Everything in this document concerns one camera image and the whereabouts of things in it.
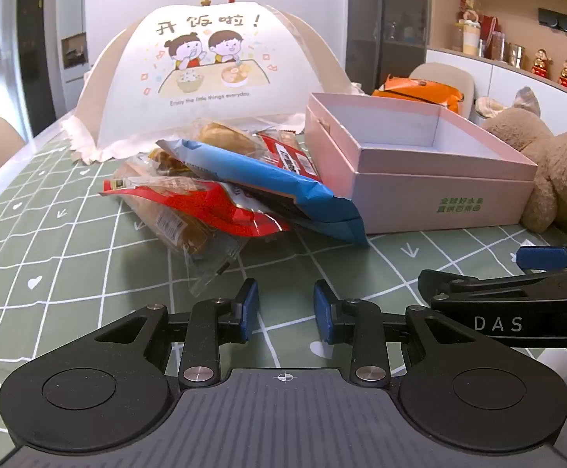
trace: gray ribbed plate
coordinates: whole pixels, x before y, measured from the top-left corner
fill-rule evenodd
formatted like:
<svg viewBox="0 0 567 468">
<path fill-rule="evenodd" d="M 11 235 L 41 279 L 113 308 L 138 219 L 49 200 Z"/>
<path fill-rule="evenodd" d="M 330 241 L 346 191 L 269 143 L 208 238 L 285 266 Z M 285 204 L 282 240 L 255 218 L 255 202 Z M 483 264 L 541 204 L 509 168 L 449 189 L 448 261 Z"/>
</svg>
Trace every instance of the gray ribbed plate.
<svg viewBox="0 0 567 468">
<path fill-rule="evenodd" d="M 415 431 L 382 390 L 334 369 L 234 369 L 188 390 L 146 438 L 92 456 L 23 447 L 5 468 L 567 468 L 550 447 L 473 456 Z"/>
</svg>

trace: food cover tent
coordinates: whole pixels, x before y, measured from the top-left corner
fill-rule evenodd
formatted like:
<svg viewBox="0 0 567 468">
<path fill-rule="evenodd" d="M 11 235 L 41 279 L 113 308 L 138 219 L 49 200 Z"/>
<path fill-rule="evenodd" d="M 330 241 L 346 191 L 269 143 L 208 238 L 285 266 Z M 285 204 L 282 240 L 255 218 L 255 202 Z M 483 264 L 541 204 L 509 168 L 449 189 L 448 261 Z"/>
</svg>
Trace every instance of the food cover tent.
<svg viewBox="0 0 567 468">
<path fill-rule="evenodd" d="M 63 122 L 86 162 L 149 151 L 198 118 L 302 129 L 312 92 L 360 94 L 307 23 L 251 2 L 151 12 L 117 35 Z"/>
</svg>

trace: barcode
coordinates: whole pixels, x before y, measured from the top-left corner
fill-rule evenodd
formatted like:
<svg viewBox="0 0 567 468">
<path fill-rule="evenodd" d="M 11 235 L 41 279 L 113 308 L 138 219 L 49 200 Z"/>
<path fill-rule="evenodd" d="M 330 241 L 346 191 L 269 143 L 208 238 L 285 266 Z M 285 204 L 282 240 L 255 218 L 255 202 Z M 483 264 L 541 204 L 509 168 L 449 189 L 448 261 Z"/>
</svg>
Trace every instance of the barcode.
<svg viewBox="0 0 567 468">
<path fill-rule="evenodd" d="M 155 226 L 167 239 L 173 241 L 175 246 L 177 246 L 179 236 L 186 228 L 186 225 L 187 223 L 177 216 L 169 207 L 163 207 L 158 214 L 157 220 L 155 220 Z"/>
<path fill-rule="evenodd" d="M 302 155 L 301 153 L 297 153 L 297 159 L 299 161 L 299 163 L 301 164 L 301 167 L 303 167 L 305 169 L 305 172 L 307 174 L 311 174 L 312 176 L 318 176 L 318 174 L 316 174 L 316 171 L 314 170 L 314 168 L 311 166 L 311 162 L 307 159 L 306 156 Z"/>
</svg>

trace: cartoon boy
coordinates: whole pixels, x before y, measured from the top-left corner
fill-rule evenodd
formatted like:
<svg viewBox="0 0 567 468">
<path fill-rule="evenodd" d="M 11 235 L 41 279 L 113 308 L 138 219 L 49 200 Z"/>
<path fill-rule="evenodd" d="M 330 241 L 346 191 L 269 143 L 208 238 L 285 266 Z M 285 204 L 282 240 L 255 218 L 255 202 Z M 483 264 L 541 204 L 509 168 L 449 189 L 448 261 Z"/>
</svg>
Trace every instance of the cartoon boy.
<svg viewBox="0 0 567 468">
<path fill-rule="evenodd" d="M 220 30 L 212 33 L 208 46 L 210 51 L 216 55 L 214 57 L 215 64 L 239 62 L 242 36 L 233 30 Z"/>
<path fill-rule="evenodd" d="M 201 65 L 201 60 L 207 56 L 198 35 L 192 32 L 173 40 L 167 40 L 164 47 L 169 50 L 169 56 L 175 60 L 175 70 L 186 70 Z"/>
</svg>

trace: cartoon bowl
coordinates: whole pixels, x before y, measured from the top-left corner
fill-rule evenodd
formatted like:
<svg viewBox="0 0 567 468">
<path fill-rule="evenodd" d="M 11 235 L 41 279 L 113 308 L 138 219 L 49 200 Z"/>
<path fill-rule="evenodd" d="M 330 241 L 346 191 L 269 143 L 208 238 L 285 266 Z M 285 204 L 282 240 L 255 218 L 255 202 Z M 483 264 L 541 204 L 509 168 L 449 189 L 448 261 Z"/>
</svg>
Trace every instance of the cartoon bowl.
<svg viewBox="0 0 567 468">
<path fill-rule="evenodd" d="M 248 70 L 242 67 L 227 67 L 220 73 L 221 82 L 228 88 L 239 88 L 248 81 Z"/>
<path fill-rule="evenodd" d="M 194 93 L 203 84 L 204 77 L 202 75 L 182 74 L 177 78 L 177 86 L 184 93 Z"/>
</svg>

